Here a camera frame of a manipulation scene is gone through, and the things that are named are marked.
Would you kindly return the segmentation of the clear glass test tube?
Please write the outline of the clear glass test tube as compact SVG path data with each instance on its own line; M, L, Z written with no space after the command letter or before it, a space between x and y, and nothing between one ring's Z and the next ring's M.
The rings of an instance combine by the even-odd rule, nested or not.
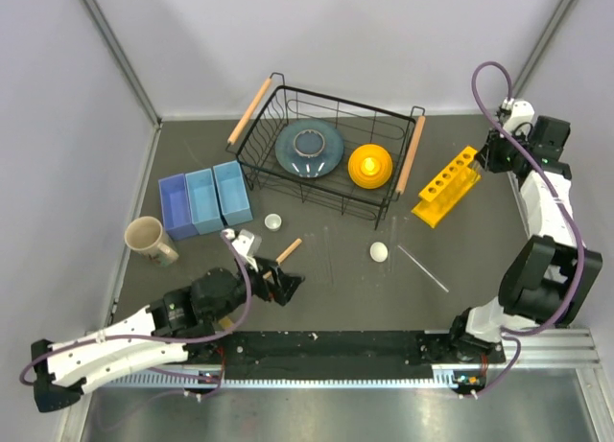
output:
M449 293L450 290L445 286L445 284L432 272L430 271L423 263L421 263L408 249L399 244L397 248L406 255L428 278L430 278L442 291L445 293Z
M471 169L474 171L475 177L480 178L482 176L482 166L477 160L471 163Z

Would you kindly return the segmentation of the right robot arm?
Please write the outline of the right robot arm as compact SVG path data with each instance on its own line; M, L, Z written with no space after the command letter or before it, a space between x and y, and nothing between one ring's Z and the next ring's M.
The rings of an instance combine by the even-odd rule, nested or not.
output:
M459 361L489 355L504 331L569 326L602 269L602 255L592 250L584 252L583 269L577 269L577 244L567 222L573 214L560 212L571 207L572 172L560 160L570 124L547 116L498 119L512 138L492 129L476 160L489 172L514 174L530 238L497 296L455 318L447 346Z

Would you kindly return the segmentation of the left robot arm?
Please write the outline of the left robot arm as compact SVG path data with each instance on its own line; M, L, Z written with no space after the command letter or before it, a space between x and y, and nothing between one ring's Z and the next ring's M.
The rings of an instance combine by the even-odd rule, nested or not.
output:
M167 292L125 320L65 343L31 346L39 412L76 404L83 395L133 372L165 363L209 361L227 331L215 325L252 297L287 305L304 278L268 259L231 272L212 268L183 288Z

